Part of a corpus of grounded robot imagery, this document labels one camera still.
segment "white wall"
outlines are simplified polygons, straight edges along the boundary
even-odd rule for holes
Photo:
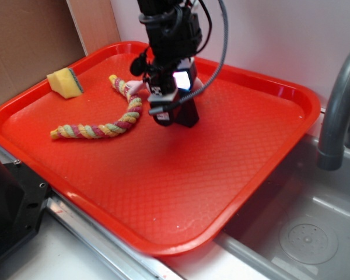
[[[204,0],[213,20],[207,48],[199,55],[218,61],[223,22],[217,0]],[[111,0],[122,41],[148,42],[138,21],[137,0]],[[325,107],[350,52],[350,0],[225,0],[229,17],[226,63],[299,83]],[[204,35],[206,17],[198,9]]]

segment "gray cable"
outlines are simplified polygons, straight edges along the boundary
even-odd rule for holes
[[[227,17],[226,6],[224,5],[223,0],[218,0],[218,1],[219,1],[220,8],[222,10],[223,24],[224,24],[223,51],[222,51],[222,57],[220,59],[220,63],[218,65],[217,69],[215,70],[215,72],[211,75],[210,79],[201,88],[199,88],[196,91],[191,92],[190,94],[181,98],[178,101],[180,104],[187,102],[188,100],[192,99],[193,97],[195,97],[195,96],[199,95],[201,92],[203,92],[215,80],[215,78],[220,73],[220,71],[223,67],[224,60],[226,58],[226,53],[227,53],[227,45],[228,45],[228,17]]]

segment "multicolored rope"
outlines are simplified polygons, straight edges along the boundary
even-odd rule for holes
[[[52,139],[59,138],[111,138],[125,133],[128,129],[136,123],[137,119],[142,113],[142,102],[138,96],[139,89],[142,88],[142,82],[133,81],[136,84],[130,87],[122,79],[115,75],[111,75],[109,80],[115,90],[127,98],[128,108],[127,112],[116,122],[112,124],[100,125],[68,125],[59,126],[57,129],[51,131]]]

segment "stainless steel sink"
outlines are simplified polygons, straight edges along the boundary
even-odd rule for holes
[[[316,167],[306,135],[216,241],[271,279],[350,279],[350,150]]]

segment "plastic tray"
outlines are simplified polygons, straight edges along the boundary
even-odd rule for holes
[[[126,81],[145,44],[105,47],[70,65],[84,94],[63,99],[48,82],[0,107],[0,145],[61,195],[131,246],[154,256],[211,240],[295,146],[320,114],[305,87],[224,66],[195,98],[200,121],[162,127],[143,113],[113,139],[50,138],[64,124],[105,124],[127,102],[108,80]],[[216,63],[197,59],[206,81]],[[144,112],[149,96],[142,91]]]

